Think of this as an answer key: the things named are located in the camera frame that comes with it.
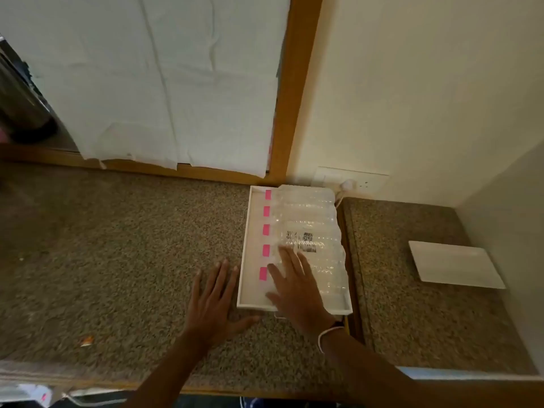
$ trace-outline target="finger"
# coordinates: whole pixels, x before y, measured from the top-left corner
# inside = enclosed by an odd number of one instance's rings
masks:
[[[285,277],[287,279],[294,278],[295,271],[293,269],[293,263],[291,261],[291,256],[289,256],[289,253],[287,252],[285,246],[280,246],[277,248],[277,250],[280,253],[281,262],[283,263],[283,267],[285,268]]]
[[[291,263],[293,264],[293,270],[298,276],[304,276],[303,267],[300,264],[300,260],[295,255],[295,252],[290,247],[286,247],[285,250],[289,254],[289,257],[291,258]]]
[[[209,272],[208,281],[206,282],[206,288],[200,297],[201,302],[206,302],[208,296],[212,293],[213,286],[215,285],[215,280],[217,279],[217,273],[221,267],[221,262],[215,262],[214,267]]]
[[[210,298],[216,300],[219,299],[219,297],[221,296],[221,291],[223,290],[223,286],[225,286],[225,279],[227,279],[227,272],[228,259],[225,258],[221,263],[221,269],[219,270],[219,275],[217,276],[217,280],[215,281],[215,286],[213,288],[212,294],[209,296]]]
[[[277,266],[273,263],[269,263],[267,265],[268,272],[270,273],[270,276],[274,280],[274,286],[277,290],[280,290],[283,287],[283,284],[285,283],[285,278],[281,275],[280,270],[277,268]]]
[[[199,302],[199,296],[200,296],[200,274],[202,272],[199,271],[196,273],[195,277],[193,278],[193,289],[191,290],[191,302],[190,304],[195,306]]]
[[[274,292],[267,292],[266,297],[272,302],[272,304],[279,310],[281,306],[281,296]]]
[[[303,266],[303,270],[304,270],[304,275],[312,280],[312,281],[316,281],[316,278],[314,277],[313,275],[313,272],[312,272],[312,267],[309,265],[308,263],[308,259],[306,259],[306,256],[303,255],[302,252],[297,252],[296,255],[298,256],[299,260],[300,260],[300,263],[302,264]]]
[[[236,281],[238,280],[238,274],[239,274],[238,267],[235,266],[232,269],[231,277],[228,280],[227,288],[225,288],[225,292],[223,293],[223,296],[221,297],[221,302],[231,303],[232,293],[235,291]]]
[[[244,332],[246,329],[249,329],[260,320],[260,316],[248,316],[236,322],[230,322],[228,328],[229,336],[232,337],[235,336],[237,333]]]

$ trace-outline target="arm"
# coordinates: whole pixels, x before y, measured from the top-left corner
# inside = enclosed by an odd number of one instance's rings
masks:
[[[200,271],[193,281],[185,328],[172,349],[161,360],[157,369],[144,381],[125,408],[171,407],[180,394],[196,364],[214,346],[245,331],[259,320],[249,316],[237,322],[227,318],[232,293],[236,287],[238,267],[221,295],[228,271],[228,261],[217,262],[210,272],[206,288],[200,295]]]
[[[335,319],[323,307],[306,257],[286,247],[280,247],[279,251],[286,276],[275,265],[268,265],[278,293],[268,293],[267,297],[317,346],[319,334],[329,329]],[[321,346],[327,360],[342,372],[353,395],[361,402],[373,407],[439,406],[435,397],[424,392],[417,382],[344,330],[326,333]]]

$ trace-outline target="wooden window frame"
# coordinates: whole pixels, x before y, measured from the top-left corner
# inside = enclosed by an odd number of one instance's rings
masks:
[[[166,169],[122,159],[106,160],[104,162],[106,168],[150,175],[188,177],[241,184],[281,185],[285,183],[296,120],[303,97],[322,1],[291,0],[290,3],[274,117],[270,166],[264,178],[208,167],[193,167],[181,163],[177,165],[177,170]],[[0,158],[17,162],[101,168],[97,159],[85,160],[78,152],[12,143],[0,144]]]

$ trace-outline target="white wristband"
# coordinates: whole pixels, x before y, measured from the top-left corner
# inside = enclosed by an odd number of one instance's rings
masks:
[[[317,346],[319,347],[319,350],[321,351],[322,354],[324,354],[324,352],[323,352],[323,349],[321,348],[321,338],[323,337],[324,334],[329,333],[330,331],[334,331],[335,329],[344,329],[344,327],[343,326],[333,326],[332,328],[325,329],[317,337]]]

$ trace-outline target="electrical outlet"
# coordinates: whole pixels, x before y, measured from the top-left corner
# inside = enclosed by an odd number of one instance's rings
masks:
[[[343,182],[353,179],[356,182],[355,192],[372,196],[379,192],[388,178],[389,175],[379,173],[365,173],[319,166],[313,176],[312,186],[331,188],[334,192],[338,192]]]

